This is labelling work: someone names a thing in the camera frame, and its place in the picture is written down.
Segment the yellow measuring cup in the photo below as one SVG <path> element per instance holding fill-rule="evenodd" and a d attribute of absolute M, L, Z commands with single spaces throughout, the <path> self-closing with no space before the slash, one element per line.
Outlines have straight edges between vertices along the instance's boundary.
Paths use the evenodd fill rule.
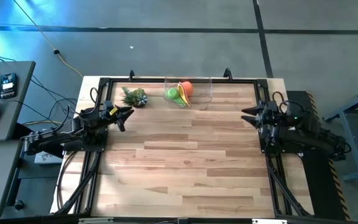
<path fill-rule="evenodd" d="M 191 107 L 191 103 L 188 100 L 185 88 L 183 87 L 182 83 L 179 82 L 178 83 L 178 92 L 180 94 L 180 97 L 182 98 L 182 100 L 185 102 L 185 104 L 187 105 L 187 107 Z"/>

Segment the white printed paper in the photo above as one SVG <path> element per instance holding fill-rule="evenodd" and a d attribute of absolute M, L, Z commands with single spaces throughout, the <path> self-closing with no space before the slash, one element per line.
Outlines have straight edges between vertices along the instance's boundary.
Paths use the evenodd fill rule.
<path fill-rule="evenodd" d="M 48 154 L 46 152 L 40 152 L 35 155 L 34 163 L 35 164 L 61 164 L 63 161 L 62 158 L 59 158 L 57 156 L 53 156 L 51 154 Z"/>

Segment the green measuring cup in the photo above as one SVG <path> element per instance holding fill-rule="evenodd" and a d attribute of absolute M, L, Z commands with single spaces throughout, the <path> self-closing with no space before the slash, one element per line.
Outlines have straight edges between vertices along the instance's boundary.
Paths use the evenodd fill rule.
<path fill-rule="evenodd" d="M 170 101 L 176 103 L 179 107 L 186 106 L 186 103 L 182 100 L 182 98 L 176 88 L 170 88 L 166 93 L 166 97 Z"/>

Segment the black hazard-striped platform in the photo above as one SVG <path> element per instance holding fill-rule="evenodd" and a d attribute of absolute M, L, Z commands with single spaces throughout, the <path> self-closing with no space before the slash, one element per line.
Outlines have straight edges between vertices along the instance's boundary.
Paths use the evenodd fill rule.
<path fill-rule="evenodd" d="M 349 221 L 345 198 L 333 161 L 320 150 L 302 157 L 283 155 L 286 182 L 301 206 L 318 218 Z"/>

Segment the artificial succulent plant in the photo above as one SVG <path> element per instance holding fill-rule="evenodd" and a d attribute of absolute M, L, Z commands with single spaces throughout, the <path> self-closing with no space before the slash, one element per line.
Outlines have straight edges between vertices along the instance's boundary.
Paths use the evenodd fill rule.
<path fill-rule="evenodd" d="M 121 100 L 125 105 L 135 108 L 143 108 L 146 106 L 148 97 L 142 88 L 130 91 L 127 87 L 122 87 L 124 97 Z"/>

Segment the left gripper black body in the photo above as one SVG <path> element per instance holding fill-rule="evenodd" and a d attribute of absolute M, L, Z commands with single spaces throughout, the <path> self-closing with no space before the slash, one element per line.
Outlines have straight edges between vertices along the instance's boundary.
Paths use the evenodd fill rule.
<path fill-rule="evenodd" d="M 124 127 L 124 110 L 119 107 L 114 107 L 111 110 L 103 110 L 100 112 L 101 119 L 108 124 L 116 124 L 120 131 L 125 131 Z"/>

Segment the clear plastic basket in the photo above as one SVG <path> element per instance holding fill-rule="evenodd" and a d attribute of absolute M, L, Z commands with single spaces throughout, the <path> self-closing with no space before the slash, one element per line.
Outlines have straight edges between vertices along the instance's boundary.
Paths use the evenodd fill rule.
<path fill-rule="evenodd" d="M 179 82 L 191 82 L 194 87 L 194 93 L 188 96 L 191 107 L 179 107 L 176 103 L 170 101 L 166 97 L 166 93 L 170 88 L 178 89 Z M 163 98 L 169 108 L 183 110 L 205 110 L 212 100 L 213 84 L 210 77 L 176 77 L 167 76 L 164 81 Z"/>

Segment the black smartphone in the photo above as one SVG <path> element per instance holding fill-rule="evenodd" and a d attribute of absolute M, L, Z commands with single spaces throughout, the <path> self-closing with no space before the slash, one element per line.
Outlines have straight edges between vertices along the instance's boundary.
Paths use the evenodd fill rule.
<path fill-rule="evenodd" d="M 9 73 L 0 77 L 0 99 L 7 100 L 17 96 L 17 75 Z"/>

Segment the black metal table frame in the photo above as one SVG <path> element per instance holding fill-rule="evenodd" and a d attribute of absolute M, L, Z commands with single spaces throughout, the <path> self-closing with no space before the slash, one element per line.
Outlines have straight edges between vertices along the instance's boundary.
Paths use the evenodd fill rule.
<path fill-rule="evenodd" d="M 85 77 L 77 107 L 92 105 L 90 89 L 120 105 L 122 87 L 142 88 L 149 100 L 121 132 L 109 127 L 98 172 L 71 214 L 121 222 L 235 222 L 274 216 L 272 189 L 257 131 L 241 119 L 282 80 L 212 78 L 205 110 L 172 109 L 162 77 Z"/>

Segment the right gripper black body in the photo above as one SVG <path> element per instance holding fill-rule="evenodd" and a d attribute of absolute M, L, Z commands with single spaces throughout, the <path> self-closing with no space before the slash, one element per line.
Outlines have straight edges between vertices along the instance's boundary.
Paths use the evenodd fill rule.
<path fill-rule="evenodd" d="M 276 125 L 279 120 L 280 110 L 278 108 L 259 108 L 258 109 L 258 129 L 263 129 L 266 125 Z"/>

